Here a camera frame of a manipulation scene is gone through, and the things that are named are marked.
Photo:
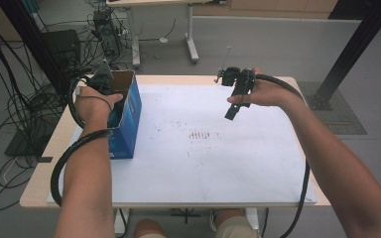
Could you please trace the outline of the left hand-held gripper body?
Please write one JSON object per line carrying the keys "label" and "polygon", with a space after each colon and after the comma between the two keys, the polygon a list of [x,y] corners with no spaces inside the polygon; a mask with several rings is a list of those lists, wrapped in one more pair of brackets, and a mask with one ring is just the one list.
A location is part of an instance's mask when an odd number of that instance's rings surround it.
{"label": "left hand-held gripper body", "polygon": [[114,76],[106,59],[102,61],[93,76],[87,81],[87,85],[103,95],[114,93],[113,89]]}

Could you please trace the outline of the blue cardboard box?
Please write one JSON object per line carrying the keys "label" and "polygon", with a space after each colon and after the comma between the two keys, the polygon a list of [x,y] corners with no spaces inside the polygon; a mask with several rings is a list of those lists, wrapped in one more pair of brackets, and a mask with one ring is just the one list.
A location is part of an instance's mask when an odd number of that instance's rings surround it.
{"label": "blue cardboard box", "polygon": [[113,71],[113,76],[113,89],[122,93],[123,99],[115,104],[108,120],[109,156],[112,160],[132,159],[142,109],[140,91],[133,70]]}

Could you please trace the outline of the person's right hand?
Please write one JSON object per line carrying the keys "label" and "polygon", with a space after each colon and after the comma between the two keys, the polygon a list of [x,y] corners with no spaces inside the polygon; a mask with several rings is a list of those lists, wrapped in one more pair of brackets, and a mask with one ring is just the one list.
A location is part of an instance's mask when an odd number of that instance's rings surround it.
{"label": "person's right hand", "polygon": [[227,98],[229,103],[252,103],[259,106],[278,106],[281,109],[305,106],[305,102],[293,92],[276,83],[257,79],[253,91],[246,95]]}

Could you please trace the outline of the person's left hand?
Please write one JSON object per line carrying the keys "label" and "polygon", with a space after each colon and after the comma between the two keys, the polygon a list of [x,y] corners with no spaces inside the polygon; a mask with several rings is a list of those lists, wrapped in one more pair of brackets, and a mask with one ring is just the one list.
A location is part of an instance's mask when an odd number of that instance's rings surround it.
{"label": "person's left hand", "polygon": [[123,99],[122,94],[103,95],[89,86],[79,86],[75,94],[74,105],[84,131],[106,129],[114,104]]}

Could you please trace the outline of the black equipment on stand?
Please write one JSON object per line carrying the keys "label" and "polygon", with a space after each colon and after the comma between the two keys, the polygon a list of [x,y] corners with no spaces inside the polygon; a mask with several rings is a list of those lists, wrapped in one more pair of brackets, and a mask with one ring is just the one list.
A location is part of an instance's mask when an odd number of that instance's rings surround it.
{"label": "black equipment on stand", "polygon": [[96,10],[93,12],[93,26],[103,52],[107,57],[117,57],[121,53],[121,45],[117,29],[111,19],[111,10]]}

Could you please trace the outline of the white board mat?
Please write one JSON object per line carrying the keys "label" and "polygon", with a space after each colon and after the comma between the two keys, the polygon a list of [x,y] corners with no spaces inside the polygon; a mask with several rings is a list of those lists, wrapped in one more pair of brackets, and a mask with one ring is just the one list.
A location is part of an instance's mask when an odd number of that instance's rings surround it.
{"label": "white board mat", "polygon": [[295,206],[317,202],[305,159],[278,107],[224,118],[219,85],[138,86],[142,109],[132,159],[111,161],[120,207]]}

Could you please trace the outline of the black computer case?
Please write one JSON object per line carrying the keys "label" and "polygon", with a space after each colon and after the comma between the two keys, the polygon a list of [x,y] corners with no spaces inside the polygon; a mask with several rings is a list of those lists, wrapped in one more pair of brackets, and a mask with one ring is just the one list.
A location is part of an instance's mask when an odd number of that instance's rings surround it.
{"label": "black computer case", "polygon": [[51,52],[63,65],[76,65],[80,61],[80,41],[75,30],[42,33]]}

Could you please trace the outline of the desk with white legs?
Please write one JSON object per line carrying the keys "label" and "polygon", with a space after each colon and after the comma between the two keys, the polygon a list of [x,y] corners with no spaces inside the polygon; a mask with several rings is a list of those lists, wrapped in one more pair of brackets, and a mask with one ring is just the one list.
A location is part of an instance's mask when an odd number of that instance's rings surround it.
{"label": "desk with white legs", "polygon": [[132,64],[135,68],[141,65],[141,54],[139,38],[135,32],[133,8],[136,6],[152,6],[152,5],[173,5],[182,4],[187,6],[188,27],[185,33],[185,39],[190,52],[192,62],[199,61],[198,52],[193,40],[193,5],[205,4],[211,0],[106,0],[106,4],[110,8],[121,8],[126,12],[127,22],[129,25],[129,33],[131,36],[131,52]]}

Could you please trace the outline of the wooden cabinet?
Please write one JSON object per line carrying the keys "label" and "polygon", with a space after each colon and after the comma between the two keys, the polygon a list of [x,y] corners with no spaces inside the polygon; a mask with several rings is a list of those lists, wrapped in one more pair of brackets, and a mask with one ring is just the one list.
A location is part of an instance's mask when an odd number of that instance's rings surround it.
{"label": "wooden cabinet", "polygon": [[213,0],[195,4],[195,16],[327,19],[338,0]]}

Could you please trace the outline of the black floor mat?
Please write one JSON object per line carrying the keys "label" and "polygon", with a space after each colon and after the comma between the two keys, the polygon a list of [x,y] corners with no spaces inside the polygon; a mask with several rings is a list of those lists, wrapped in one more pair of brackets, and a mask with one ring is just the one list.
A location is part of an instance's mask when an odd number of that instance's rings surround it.
{"label": "black floor mat", "polygon": [[47,147],[53,131],[18,130],[10,141],[4,154],[8,157],[35,156],[40,157]]}

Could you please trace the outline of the white table leg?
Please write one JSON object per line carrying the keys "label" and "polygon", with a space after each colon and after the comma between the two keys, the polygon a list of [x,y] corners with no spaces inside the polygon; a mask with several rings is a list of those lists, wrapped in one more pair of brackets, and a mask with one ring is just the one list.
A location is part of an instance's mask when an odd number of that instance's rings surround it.
{"label": "white table leg", "polygon": [[129,209],[115,208],[114,209],[114,228],[116,238],[123,238],[127,232],[127,224],[129,220]]}
{"label": "white table leg", "polygon": [[245,215],[251,227],[255,231],[258,231],[259,230],[258,210],[256,208],[246,208]]}

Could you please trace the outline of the person's knee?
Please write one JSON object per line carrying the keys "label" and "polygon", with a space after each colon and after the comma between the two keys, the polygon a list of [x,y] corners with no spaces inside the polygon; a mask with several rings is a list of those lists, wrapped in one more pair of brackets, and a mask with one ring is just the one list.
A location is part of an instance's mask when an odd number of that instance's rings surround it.
{"label": "person's knee", "polygon": [[260,238],[240,208],[217,209],[215,238]]}
{"label": "person's knee", "polygon": [[135,227],[134,238],[168,238],[163,227],[152,219],[142,219]]}

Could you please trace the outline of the person's left knee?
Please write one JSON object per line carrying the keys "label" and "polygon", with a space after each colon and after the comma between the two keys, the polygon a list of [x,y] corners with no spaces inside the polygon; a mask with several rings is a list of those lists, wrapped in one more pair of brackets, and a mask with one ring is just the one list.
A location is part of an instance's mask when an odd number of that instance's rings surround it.
{"label": "person's left knee", "polygon": [[142,219],[135,227],[134,238],[168,238],[163,227],[152,219]]}

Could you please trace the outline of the black table frame bracket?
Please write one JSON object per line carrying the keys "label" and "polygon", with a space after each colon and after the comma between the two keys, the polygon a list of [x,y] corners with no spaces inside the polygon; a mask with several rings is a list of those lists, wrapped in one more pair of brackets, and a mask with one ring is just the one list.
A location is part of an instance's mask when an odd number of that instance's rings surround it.
{"label": "black table frame bracket", "polygon": [[195,213],[193,208],[174,208],[171,216],[182,217],[184,224],[188,224],[191,218],[198,218],[200,214]]}

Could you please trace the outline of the thick black metal post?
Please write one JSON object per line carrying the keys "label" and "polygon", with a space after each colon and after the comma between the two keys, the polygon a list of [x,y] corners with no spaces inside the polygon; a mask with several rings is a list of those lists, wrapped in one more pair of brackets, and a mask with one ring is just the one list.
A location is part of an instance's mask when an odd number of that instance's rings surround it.
{"label": "thick black metal post", "polygon": [[317,91],[307,97],[312,110],[331,110],[330,99],[381,29],[381,0],[360,22]]}

